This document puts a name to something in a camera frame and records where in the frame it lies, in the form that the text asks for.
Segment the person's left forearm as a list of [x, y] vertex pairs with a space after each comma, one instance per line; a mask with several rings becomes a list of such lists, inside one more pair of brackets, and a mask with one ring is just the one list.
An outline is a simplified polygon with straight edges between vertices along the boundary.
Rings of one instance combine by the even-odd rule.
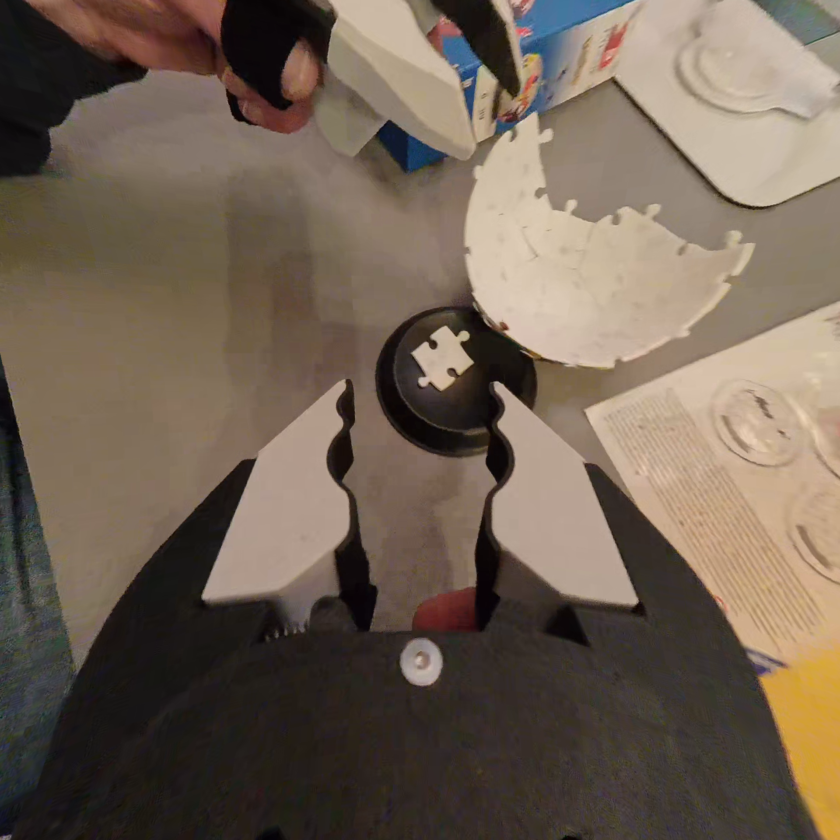
[[147, 70], [88, 52], [24, 1], [1, 2], [1, 177], [36, 175], [74, 105]]

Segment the small puzzle piece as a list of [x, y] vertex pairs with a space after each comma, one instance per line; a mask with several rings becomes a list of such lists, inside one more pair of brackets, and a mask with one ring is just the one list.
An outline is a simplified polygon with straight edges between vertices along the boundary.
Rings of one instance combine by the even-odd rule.
[[452, 386], [475, 363], [464, 347], [468, 341], [468, 331], [453, 332], [450, 327], [444, 326], [412, 350], [411, 356], [421, 371], [417, 378], [418, 387], [432, 386], [444, 392]]

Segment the person's left hand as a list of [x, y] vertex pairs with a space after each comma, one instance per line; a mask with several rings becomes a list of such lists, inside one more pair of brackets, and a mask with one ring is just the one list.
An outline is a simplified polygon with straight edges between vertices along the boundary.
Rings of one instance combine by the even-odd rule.
[[310, 121], [321, 64], [303, 37], [289, 40], [284, 27], [269, 36], [279, 51], [276, 87], [289, 106], [274, 107], [231, 67], [222, 47], [224, 2], [29, 1], [81, 48], [115, 64], [171, 70], [220, 80], [244, 119], [274, 133], [295, 133]]

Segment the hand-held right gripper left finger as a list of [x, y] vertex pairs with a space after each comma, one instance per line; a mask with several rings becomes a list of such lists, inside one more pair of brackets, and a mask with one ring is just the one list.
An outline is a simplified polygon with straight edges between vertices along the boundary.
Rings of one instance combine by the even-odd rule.
[[262, 602], [284, 629], [325, 597], [371, 628], [377, 589], [345, 477], [354, 462], [354, 386], [340, 380], [257, 454], [203, 589], [207, 606]]

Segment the black round ball stand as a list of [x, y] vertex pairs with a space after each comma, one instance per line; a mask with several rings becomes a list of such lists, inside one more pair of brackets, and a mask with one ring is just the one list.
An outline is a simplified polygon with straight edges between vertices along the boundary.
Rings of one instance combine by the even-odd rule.
[[[435, 331], [468, 333], [462, 345], [472, 365], [443, 391], [419, 381], [427, 376], [412, 352], [433, 345]], [[405, 320], [385, 341], [375, 366], [375, 389], [394, 429], [413, 445], [436, 455], [467, 457], [487, 450], [496, 410], [490, 384], [500, 382], [527, 408], [538, 392], [533, 359], [500, 332], [489, 327], [475, 309], [435, 308]]]

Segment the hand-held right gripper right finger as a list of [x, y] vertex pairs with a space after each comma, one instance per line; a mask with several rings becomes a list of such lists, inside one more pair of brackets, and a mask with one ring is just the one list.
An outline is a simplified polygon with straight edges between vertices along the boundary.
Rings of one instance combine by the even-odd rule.
[[489, 385], [494, 480], [476, 541], [476, 622], [517, 602], [549, 626], [573, 606], [640, 604], [586, 461], [500, 382]]

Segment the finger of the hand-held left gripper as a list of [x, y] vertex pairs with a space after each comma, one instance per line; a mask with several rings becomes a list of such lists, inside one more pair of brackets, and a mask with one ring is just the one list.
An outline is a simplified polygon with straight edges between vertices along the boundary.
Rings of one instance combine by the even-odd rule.
[[476, 138], [458, 72], [429, 39], [432, 2], [334, 1], [318, 129], [338, 153], [357, 155], [387, 122], [466, 161]]
[[512, 98], [525, 78], [517, 22], [505, 1], [432, 1], [438, 18], [457, 27], [472, 52]]

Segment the person's right hand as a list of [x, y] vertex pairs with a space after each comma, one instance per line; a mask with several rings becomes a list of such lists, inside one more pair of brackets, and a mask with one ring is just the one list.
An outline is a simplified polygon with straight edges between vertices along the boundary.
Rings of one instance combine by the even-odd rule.
[[477, 631], [476, 588], [470, 586], [427, 598], [414, 613], [412, 630], [433, 634]]

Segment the person's blue jeans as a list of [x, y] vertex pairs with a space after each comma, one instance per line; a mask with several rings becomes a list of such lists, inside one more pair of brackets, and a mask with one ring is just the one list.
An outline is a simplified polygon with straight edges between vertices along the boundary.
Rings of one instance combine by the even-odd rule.
[[1, 370], [2, 833], [39, 781], [75, 675], [5, 370]]

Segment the yellow plastic bin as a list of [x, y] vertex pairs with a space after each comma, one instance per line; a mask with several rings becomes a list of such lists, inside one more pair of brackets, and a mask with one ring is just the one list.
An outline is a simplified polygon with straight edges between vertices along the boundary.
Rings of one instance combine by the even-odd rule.
[[839, 647], [761, 678], [795, 780], [825, 839], [839, 838]]

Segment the colourful puzzle ball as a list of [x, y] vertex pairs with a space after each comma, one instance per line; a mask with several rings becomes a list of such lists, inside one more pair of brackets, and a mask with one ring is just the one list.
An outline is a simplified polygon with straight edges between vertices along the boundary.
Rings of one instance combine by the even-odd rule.
[[531, 114], [500, 136], [465, 216], [465, 266], [487, 325], [531, 357], [608, 370], [689, 336], [749, 264], [738, 230], [703, 248], [658, 221], [659, 204], [592, 221], [552, 205], [542, 147], [553, 131]]

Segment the blue puzzle box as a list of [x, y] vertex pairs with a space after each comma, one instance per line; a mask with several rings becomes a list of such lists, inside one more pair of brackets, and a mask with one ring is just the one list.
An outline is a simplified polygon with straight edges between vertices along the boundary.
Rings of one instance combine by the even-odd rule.
[[445, 19], [439, 28], [444, 56], [458, 72], [478, 143], [613, 79], [644, 2], [517, 1], [509, 5], [524, 71], [515, 98], [480, 63], [454, 23]]

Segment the white instruction leaflet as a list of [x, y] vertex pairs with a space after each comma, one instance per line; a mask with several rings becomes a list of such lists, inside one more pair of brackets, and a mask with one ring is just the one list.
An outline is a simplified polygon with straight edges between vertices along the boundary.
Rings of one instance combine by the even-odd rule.
[[760, 673], [838, 645], [837, 302], [585, 413]]

